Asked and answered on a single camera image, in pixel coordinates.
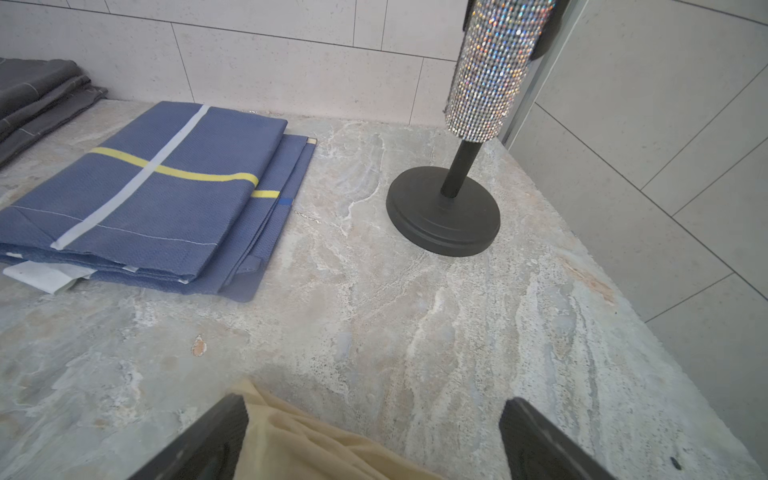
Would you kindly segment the blue pillowcase yellow stripe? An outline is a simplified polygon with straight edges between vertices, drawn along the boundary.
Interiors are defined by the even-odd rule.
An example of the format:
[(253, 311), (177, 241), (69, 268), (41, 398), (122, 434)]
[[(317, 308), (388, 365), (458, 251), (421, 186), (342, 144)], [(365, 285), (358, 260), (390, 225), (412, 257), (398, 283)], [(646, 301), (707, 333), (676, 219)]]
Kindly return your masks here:
[(283, 119), (161, 102), (2, 210), (3, 272), (248, 302), (315, 148)]

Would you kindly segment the beige and grey pillowcase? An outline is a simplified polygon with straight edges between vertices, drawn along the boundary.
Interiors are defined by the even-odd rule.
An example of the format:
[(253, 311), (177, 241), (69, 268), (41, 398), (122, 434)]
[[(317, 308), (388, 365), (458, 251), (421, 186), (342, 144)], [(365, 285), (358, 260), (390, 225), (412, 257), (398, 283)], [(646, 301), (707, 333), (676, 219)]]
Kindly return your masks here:
[(258, 388), (237, 382), (248, 415), (236, 479), (436, 479), (386, 447), (325, 423)]

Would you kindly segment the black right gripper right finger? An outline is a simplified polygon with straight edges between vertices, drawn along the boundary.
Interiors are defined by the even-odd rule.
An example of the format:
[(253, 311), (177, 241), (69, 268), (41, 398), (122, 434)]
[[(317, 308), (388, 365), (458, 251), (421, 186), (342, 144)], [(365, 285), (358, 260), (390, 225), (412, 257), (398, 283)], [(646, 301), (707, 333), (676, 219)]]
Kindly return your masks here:
[(521, 397), (505, 402), (499, 430), (512, 479), (614, 479)]

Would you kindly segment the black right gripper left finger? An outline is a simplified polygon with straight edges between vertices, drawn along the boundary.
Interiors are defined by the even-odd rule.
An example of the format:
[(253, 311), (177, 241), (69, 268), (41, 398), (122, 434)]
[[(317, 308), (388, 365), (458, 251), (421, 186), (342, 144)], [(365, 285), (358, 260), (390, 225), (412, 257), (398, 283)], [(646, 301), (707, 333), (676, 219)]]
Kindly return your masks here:
[(243, 396), (228, 394), (130, 479), (233, 479), (248, 422)]

